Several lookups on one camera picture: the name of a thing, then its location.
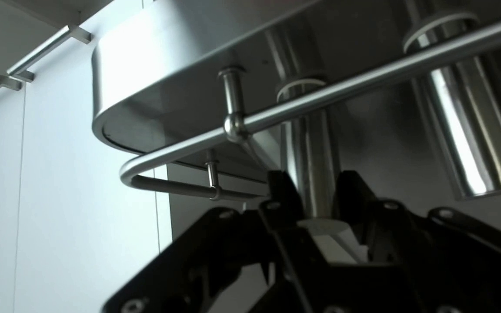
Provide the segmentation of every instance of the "black machine part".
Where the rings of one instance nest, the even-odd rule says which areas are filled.
[[[368,264],[330,264],[298,226],[303,207],[286,172],[244,214],[211,209],[107,304],[105,313],[204,313],[248,264],[276,280],[251,313],[501,311],[501,231],[455,209],[411,214],[378,198],[357,172],[338,177],[336,209]]]

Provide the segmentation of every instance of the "vertical metal pipe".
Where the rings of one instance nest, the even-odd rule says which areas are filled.
[[[323,73],[323,61],[316,49],[309,26],[283,24],[270,29],[269,43],[274,54],[284,89],[279,102],[291,101],[324,85],[310,78]],[[333,217],[333,196],[336,191],[336,160],[328,111],[316,111],[305,118],[283,125],[283,169],[290,172],[302,193],[309,217]]]
[[[429,19],[406,40],[406,52],[432,47],[472,29],[476,16]],[[501,102],[483,57],[439,68],[418,80],[463,196],[501,191]]]

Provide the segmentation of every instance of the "white ceiling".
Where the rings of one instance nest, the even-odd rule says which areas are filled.
[[[65,24],[79,24],[110,0],[0,0],[0,73]]]

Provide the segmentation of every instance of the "industrial machine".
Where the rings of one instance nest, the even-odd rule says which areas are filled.
[[[95,134],[140,153],[126,184],[255,209],[206,214],[107,311],[203,311],[250,262],[276,264],[253,311],[501,311],[501,231],[463,214],[501,210],[500,0],[161,0],[93,69]],[[209,186],[142,175],[168,163]],[[376,266],[328,264],[307,221]]]

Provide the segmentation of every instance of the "metal frame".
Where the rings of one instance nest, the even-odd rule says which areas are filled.
[[[36,75],[29,71],[30,66],[39,62],[44,56],[53,52],[56,47],[65,43],[69,38],[77,38],[79,42],[93,42],[93,35],[77,26],[65,26],[55,36],[46,40],[41,47],[23,57],[18,64],[9,68],[6,75],[0,75],[0,87],[9,87],[13,90],[22,90],[23,82],[34,82]]]
[[[265,111],[246,116],[244,125],[250,134],[255,134],[270,129],[277,123],[305,116],[310,111],[328,108],[336,101],[343,101],[370,92],[373,89],[389,87],[397,82],[415,78],[430,69],[500,47],[501,47],[501,21],[486,28],[479,28],[469,35],[448,40],[437,47],[387,62],[380,68],[333,83],[303,97],[288,101],[284,104],[274,104]],[[199,196],[201,186],[194,184],[180,186],[180,182],[171,182],[164,179],[149,179],[142,177],[140,174],[154,167],[182,160],[194,153],[213,149],[215,146],[223,144],[227,141],[229,139],[223,127],[218,127],[201,135],[185,139],[182,142],[129,160],[121,170],[121,179],[124,181],[124,184],[140,189],[187,193]]]

